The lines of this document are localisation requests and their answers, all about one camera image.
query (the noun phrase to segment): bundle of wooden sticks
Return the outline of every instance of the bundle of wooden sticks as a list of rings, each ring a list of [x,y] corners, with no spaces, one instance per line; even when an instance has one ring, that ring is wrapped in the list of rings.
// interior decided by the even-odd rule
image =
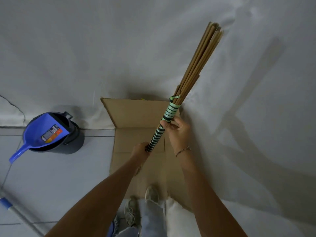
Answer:
[[[223,32],[221,31],[218,23],[210,22],[208,24],[180,84],[177,86],[174,95],[170,97],[169,106],[167,107],[162,120],[165,120],[168,123],[171,122],[172,118],[177,113],[177,110],[186,98],[187,94],[192,89],[197,79],[200,77],[200,72],[202,71],[204,65],[215,50],[222,35]],[[154,149],[164,131],[165,129],[160,124],[156,132],[154,133],[154,136],[152,137],[150,143],[146,147],[146,151],[150,152]]]
[[[209,23],[200,43],[192,57],[192,60],[173,96],[180,96],[174,99],[172,103],[181,105],[189,91],[200,77],[204,65],[215,50],[217,44],[223,36],[223,31],[218,23]]]

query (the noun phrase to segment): sneaker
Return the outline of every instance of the sneaker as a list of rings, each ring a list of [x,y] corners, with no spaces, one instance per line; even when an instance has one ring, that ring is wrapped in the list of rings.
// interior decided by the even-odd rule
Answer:
[[[135,226],[140,229],[140,211],[138,201],[135,197],[131,197],[127,200],[124,214],[128,226]]]
[[[151,200],[155,203],[158,204],[158,201],[159,201],[159,193],[158,191],[156,190],[155,187],[153,187],[152,185],[150,185],[147,190],[146,190],[146,193],[145,193],[145,200]]]

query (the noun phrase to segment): bracelet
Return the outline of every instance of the bracelet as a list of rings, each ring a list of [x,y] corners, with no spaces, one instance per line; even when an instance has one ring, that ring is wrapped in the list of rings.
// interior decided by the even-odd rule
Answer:
[[[176,153],[176,157],[178,157],[178,155],[179,155],[181,152],[186,151],[186,150],[191,150],[190,146],[188,146],[187,148],[182,149],[182,150],[180,150],[178,153]]]

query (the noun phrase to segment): striped tape wrap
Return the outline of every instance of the striped tape wrap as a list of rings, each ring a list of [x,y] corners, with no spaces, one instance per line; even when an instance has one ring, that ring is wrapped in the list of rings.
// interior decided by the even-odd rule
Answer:
[[[167,109],[166,109],[166,111],[165,111],[165,113],[164,113],[164,115],[162,117],[162,120],[165,120],[168,123],[171,122],[172,118],[176,115],[177,110],[181,106],[181,105],[176,105],[176,104],[172,103],[172,101],[175,98],[179,98],[179,96],[171,96],[169,98],[169,105],[168,105],[168,107],[167,107]],[[156,146],[156,144],[160,140],[161,136],[163,135],[164,131],[165,131],[165,129],[162,127],[161,124],[159,124],[159,127],[155,131],[154,136],[152,137],[150,143],[148,144],[148,146],[146,146],[146,151],[147,152],[151,152],[154,149],[154,147]]]

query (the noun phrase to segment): label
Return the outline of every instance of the label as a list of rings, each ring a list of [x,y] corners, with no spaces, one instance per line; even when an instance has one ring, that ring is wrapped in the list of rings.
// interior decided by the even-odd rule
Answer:
[[[50,143],[62,132],[63,130],[55,124],[41,136],[41,139],[45,141],[45,143]]]

